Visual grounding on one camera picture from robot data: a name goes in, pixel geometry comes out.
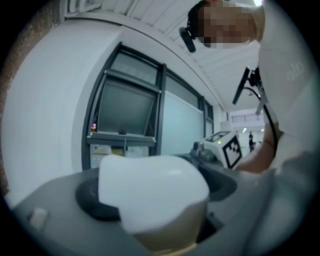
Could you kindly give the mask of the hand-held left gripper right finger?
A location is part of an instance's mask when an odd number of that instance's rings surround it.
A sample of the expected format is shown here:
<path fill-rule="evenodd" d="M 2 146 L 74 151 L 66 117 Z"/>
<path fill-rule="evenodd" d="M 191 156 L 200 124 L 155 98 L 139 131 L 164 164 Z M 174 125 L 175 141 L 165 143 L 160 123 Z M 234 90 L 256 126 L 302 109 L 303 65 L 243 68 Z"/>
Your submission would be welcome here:
<path fill-rule="evenodd" d="M 237 183 L 225 174 L 216 170 L 198 167 L 198 171 L 205 179 L 209 188 L 209 198 L 212 202 L 219 202 L 237 190 Z"/>

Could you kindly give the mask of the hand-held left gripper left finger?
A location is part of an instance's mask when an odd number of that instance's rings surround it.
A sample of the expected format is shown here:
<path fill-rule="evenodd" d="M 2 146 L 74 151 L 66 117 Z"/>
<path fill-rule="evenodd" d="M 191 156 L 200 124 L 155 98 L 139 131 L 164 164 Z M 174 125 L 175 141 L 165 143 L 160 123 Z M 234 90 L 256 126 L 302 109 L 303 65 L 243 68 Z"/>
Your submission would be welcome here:
<path fill-rule="evenodd" d="M 99 201 L 99 177 L 92 177 L 75 190 L 77 205 L 89 216 L 99 221 L 119 222 L 120 211 L 117 207 L 103 204 Z"/>

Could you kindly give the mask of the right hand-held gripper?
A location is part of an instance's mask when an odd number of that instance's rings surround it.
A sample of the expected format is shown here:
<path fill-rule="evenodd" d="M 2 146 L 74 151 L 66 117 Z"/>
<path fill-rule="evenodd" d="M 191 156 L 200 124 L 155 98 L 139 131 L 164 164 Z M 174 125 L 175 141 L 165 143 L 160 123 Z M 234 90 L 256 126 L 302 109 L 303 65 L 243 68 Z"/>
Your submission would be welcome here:
<path fill-rule="evenodd" d="M 225 169 L 231 170 L 243 157 L 235 131 L 219 131 L 196 141 L 190 154 L 203 162 L 219 162 Z"/>

